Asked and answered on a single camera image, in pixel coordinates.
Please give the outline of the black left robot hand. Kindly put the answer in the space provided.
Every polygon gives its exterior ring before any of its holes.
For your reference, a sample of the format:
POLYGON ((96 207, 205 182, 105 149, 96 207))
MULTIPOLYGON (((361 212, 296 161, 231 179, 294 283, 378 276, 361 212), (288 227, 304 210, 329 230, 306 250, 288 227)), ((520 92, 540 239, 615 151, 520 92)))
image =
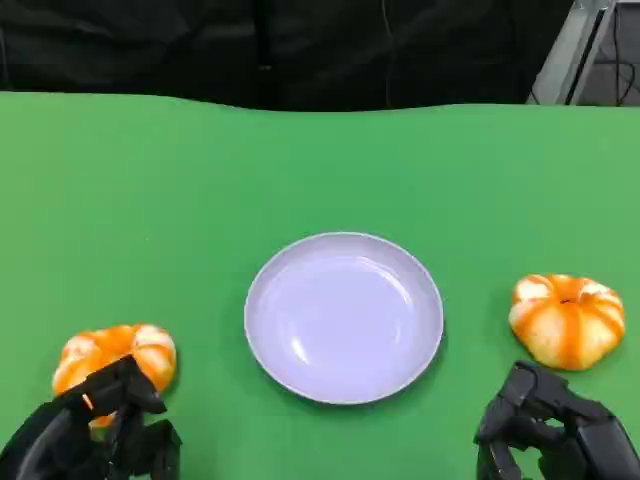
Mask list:
POLYGON ((133 356, 90 374, 41 404, 1 452, 3 479, 180 477, 182 441, 173 424, 146 425, 166 406, 133 356))

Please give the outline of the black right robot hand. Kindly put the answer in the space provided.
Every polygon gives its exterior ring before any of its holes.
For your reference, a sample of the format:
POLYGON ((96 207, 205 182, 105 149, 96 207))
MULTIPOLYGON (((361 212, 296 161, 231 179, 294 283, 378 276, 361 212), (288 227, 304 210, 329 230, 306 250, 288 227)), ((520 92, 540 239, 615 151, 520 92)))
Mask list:
POLYGON ((513 364, 474 443, 478 479, 523 479, 514 449, 537 450, 545 479, 639 477, 639 455, 617 416, 573 392, 565 378, 528 362, 513 364))

